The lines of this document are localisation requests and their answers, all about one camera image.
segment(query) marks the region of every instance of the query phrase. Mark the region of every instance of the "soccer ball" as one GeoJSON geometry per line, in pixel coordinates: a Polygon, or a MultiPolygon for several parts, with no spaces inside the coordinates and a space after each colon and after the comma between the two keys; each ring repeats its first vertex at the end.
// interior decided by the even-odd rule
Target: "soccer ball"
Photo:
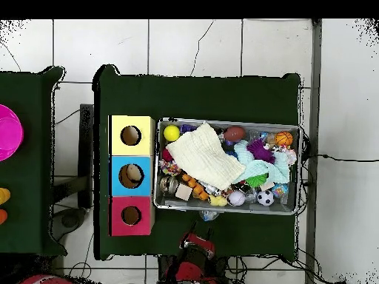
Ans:
{"type": "Polygon", "coordinates": [[[261,205],[269,206],[274,202],[274,194],[271,191],[259,192],[258,202],[261,205]]]}

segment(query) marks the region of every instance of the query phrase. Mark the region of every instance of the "pink box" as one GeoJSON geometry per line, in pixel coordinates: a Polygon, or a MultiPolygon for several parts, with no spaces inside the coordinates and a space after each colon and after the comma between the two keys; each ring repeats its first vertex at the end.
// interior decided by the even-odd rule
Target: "pink box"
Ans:
{"type": "Polygon", "coordinates": [[[113,196],[112,199],[110,236],[150,235],[155,221],[155,207],[150,196],[113,196]],[[126,224],[122,217],[123,210],[130,206],[141,213],[141,219],[134,226],[126,224]]]}

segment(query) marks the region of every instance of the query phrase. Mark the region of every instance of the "white ball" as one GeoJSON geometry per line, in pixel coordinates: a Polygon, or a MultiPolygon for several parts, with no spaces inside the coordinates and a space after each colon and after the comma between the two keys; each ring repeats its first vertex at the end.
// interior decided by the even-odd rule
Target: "white ball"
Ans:
{"type": "Polygon", "coordinates": [[[240,191],[235,191],[227,198],[228,202],[232,206],[240,206],[245,202],[245,194],[240,191]]]}
{"type": "Polygon", "coordinates": [[[258,202],[261,205],[269,206],[274,202],[274,194],[271,191],[263,191],[258,193],[258,202]]]}

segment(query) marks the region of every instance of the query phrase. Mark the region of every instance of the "green tablecloth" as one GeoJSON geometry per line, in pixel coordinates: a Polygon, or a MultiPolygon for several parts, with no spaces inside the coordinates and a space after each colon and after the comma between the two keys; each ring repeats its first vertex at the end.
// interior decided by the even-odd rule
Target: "green tablecloth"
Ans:
{"type": "Polygon", "coordinates": [[[217,255],[283,254],[295,257],[295,216],[223,213],[205,223],[198,212],[155,210],[150,236],[108,235],[108,115],[149,115],[267,124],[298,124],[297,74],[283,78],[160,77],[119,75],[112,65],[101,67],[93,79],[95,91],[95,256],[109,254],[176,254],[194,220],[196,233],[213,228],[217,255]]]}
{"type": "Polygon", "coordinates": [[[0,104],[17,114],[24,140],[9,159],[0,162],[0,187],[11,198],[0,208],[8,219],[0,225],[0,252],[66,254],[49,233],[52,187],[52,91],[63,68],[37,74],[0,72],[0,104]]]}

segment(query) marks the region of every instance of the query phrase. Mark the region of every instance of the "round hole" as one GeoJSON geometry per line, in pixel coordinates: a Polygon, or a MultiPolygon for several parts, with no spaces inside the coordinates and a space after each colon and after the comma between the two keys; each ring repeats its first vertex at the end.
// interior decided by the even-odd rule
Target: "round hole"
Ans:
{"type": "Polygon", "coordinates": [[[121,218],[128,226],[135,226],[141,220],[141,212],[135,206],[128,206],[121,212],[121,218]]]}
{"type": "Polygon", "coordinates": [[[135,126],[124,127],[121,131],[121,141],[127,146],[135,146],[141,141],[141,132],[135,126]]]}
{"type": "Polygon", "coordinates": [[[136,189],[144,180],[144,172],[136,164],[127,164],[122,166],[118,173],[118,179],[123,187],[127,189],[136,189]]]}

